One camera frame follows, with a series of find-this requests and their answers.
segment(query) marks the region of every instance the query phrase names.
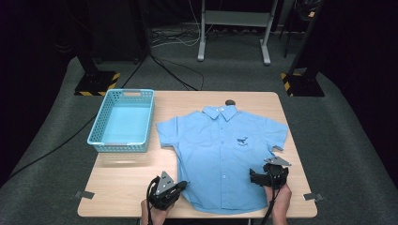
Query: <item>embroidered logo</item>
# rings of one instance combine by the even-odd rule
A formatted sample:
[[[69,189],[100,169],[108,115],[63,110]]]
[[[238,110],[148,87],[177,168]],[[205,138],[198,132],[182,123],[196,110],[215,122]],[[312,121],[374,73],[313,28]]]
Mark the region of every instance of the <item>embroidered logo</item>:
[[[248,137],[244,137],[243,139],[237,139],[237,144],[239,144],[240,146],[245,146],[247,145],[246,140],[248,139]]]

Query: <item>shirt collar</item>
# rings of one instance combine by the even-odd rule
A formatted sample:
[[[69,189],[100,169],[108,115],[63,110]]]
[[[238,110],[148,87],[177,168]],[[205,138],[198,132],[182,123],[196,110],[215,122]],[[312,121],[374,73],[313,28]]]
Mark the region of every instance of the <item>shirt collar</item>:
[[[237,107],[235,105],[220,107],[205,106],[203,113],[206,113],[212,119],[216,119],[219,114],[222,114],[225,120],[228,121],[237,113]]]

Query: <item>gray carpet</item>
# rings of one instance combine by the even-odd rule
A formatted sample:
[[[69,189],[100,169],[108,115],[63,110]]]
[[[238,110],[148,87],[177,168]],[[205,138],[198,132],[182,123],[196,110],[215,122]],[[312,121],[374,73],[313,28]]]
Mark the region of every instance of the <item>gray carpet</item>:
[[[289,97],[281,73],[289,69],[295,47],[283,58],[284,42],[278,40],[278,35],[271,35],[271,66],[265,67],[259,38],[248,35],[210,40],[205,61],[200,63],[196,61],[197,44],[162,45],[151,52],[183,65],[163,61],[179,79],[197,89],[201,89],[203,75],[202,90],[265,91],[279,95],[310,188],[326,198],[317,203],[316,217],[290,218],[290,224],[396,224],[397,189],[339,89],[318,74],[316,78],[325,97]],[[121,73],[116,87],[121,87],[138,68],[125,88],[186,90],[149,56],[142,65],[103,62],[98,68]],[[77,214],[80,200],[73,195],[84,190],[97,156],[86,143],[92,126],[89,121],[103,99],[73,95],[83,74],[79,61],[72,59],[47,120],[15,171],[56,151],[2,186],[0,224],[134,224],[132,218],[82,218]],[[267,104],[261,99],[258,103]]]

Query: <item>light blue shirt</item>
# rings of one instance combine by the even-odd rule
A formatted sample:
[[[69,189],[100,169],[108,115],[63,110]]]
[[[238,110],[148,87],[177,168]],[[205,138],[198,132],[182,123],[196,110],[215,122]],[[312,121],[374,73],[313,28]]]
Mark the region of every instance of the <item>light blue shirt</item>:
[[[272,148],[283,149],[287,125],[233,105],[210,107],[157,124],[161,147],[177,154],[178,181],[202,212],[240,214],[267,206],[264,189],[251,183],[249,169],[263,173]]]

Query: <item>dark background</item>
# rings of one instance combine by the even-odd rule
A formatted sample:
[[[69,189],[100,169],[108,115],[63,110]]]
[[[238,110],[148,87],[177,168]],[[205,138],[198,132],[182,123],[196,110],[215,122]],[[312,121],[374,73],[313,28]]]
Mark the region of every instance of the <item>dark background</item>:
[[[229,1],[231,8],[241,7],[238,0]],[[1,184],[7,181],[40,129],[54,103],[68,62],[77,52],[59,16],[59,2],[63,1],[0,3]],[[196,13],[200,11],[198,2],[192,1]],[[191,13],[184,13],[188,11],[187,1],[146,3],[151,8],[153,25],[160,25],[156,23],[159,18],[163,18],[164,23],[191,20]],[[66,4],[80,23],[90,24],[92,14],[90,17],[84,2],[69,0]],[[259,8],[255,3],[244,6]],[[398,169],[395,163],[397,8],[397,3],[391,1],[326,0],[300,64],[303,68],[309,67],[319,54],[323,55],[325,60],[320,72],[346,97],[395,185],[398,183],[394,172]],[[95,51],[95,40],[81,26],[79,34],[84,48]]]

